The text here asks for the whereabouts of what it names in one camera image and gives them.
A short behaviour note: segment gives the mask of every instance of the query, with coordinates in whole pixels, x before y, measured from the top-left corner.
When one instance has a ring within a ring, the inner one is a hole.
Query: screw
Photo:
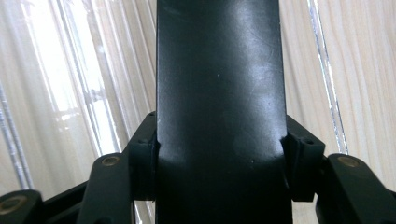
[[[339,160],[345,166],[349,166],[349,167],[357,167],[357,166],[359,166],[359,162],[358,161],[356,161],[356,160],[354,160],[352,158],[349,158],[349,157],[342,156],[342,157],[338,157],[337,160]]]
[[[103,164],[104,166],[112,166],[112,165],[117,164],[117,162],[119,162],[119,160],[120,160],[120,157],[115,157],[115,156],[113,156],[113,157],[106,157],[106,158],[104,158],[104,159],[102,160],[102,164]]]
[[[17,195],[0,203],[0,215],[6,215],[18,210],[27,202],[27,197]]]

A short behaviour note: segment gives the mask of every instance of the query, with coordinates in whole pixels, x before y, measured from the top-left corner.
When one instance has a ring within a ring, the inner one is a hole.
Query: glossy black surface
[[[277,1],[158,1],[158,223],[288,223]]]

